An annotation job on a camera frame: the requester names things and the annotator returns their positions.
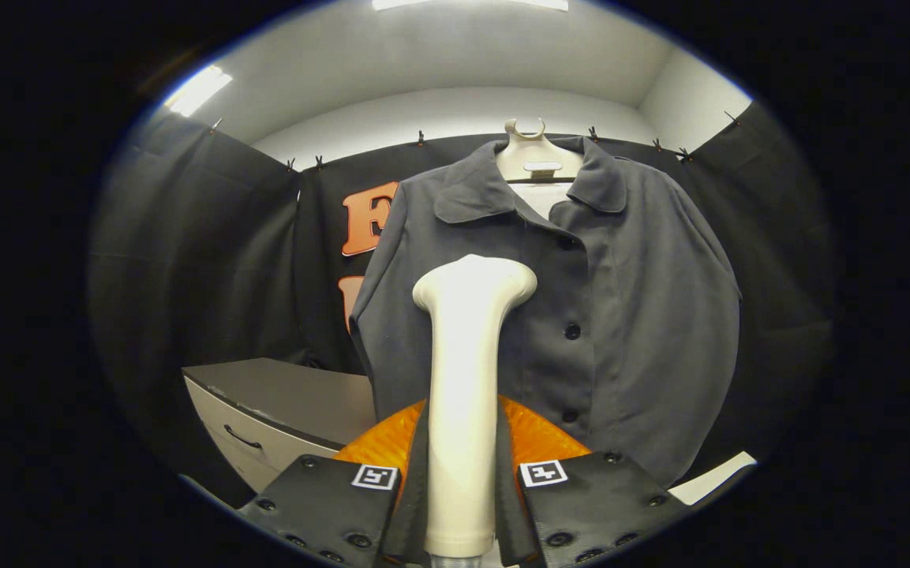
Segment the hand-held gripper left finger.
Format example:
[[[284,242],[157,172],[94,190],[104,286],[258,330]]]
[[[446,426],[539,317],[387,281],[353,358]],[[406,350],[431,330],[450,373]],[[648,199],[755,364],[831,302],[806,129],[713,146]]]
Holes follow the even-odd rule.
[[[429,404],[376,424],[336,456],[302,455],[238,515],[296,555],[293,566],[425,561]]]

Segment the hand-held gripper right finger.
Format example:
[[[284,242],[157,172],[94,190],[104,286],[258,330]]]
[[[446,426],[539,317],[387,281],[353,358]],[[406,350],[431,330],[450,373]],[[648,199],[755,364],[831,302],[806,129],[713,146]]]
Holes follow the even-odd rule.
[[[496,443],[496,536],[506,566],[592,567],[692,514],[621,450],[588,449],[505,396]]]

